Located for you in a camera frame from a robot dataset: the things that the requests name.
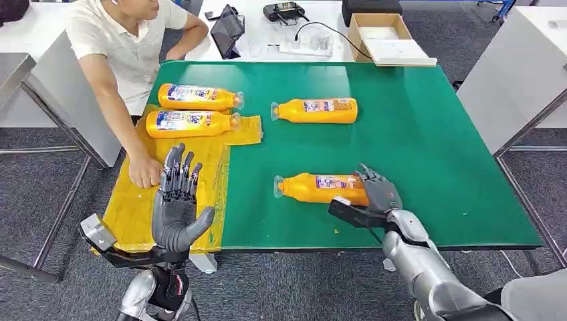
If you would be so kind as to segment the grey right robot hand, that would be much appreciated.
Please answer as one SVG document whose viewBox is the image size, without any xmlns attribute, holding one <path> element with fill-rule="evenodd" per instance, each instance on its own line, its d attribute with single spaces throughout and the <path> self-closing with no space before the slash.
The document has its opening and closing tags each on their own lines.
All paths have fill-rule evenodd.
<svg viewBox="0 0 567 321">
<path fill-rule="evenodd" d="M 403 209 L 403 202 L 395 185 L 375 170 L 359 163 L 361 171 L 356 175 L 362 181 L 368 206 L 366 210 L 376 215 L 386 215 L 395 209 Z"/>
</svg>

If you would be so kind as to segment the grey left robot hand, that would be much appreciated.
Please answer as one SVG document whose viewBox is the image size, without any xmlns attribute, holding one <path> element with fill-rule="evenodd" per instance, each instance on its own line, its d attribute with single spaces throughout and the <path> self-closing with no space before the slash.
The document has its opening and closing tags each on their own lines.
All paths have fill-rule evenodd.
<svg viewBox="0 0 567 321">
<path fill-rule="evenodd" d="M 213 224 L 215 208 L 206 206 L 197 214 L 197 187 L 203 165 L 191 168 L 194 152 L 180 143 L 165 159 L 160 184 L 155 193 L 152 213 L 152 237 L 171 252 L 188 252 L 191 245 Z"/>
</svg>

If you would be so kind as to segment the person's right hand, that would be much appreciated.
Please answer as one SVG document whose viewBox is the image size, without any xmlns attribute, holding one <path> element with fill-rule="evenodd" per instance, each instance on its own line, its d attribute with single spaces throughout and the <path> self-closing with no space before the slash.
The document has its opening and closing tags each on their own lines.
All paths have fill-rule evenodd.
<svg viewBox="0 0 567 321">
<path fill-rule="evenodd" d="M 146 153 L 130 154 L 128 175 L 137 187 L 148 189 L 160 184 L 162 164 Z"/>
</svg>

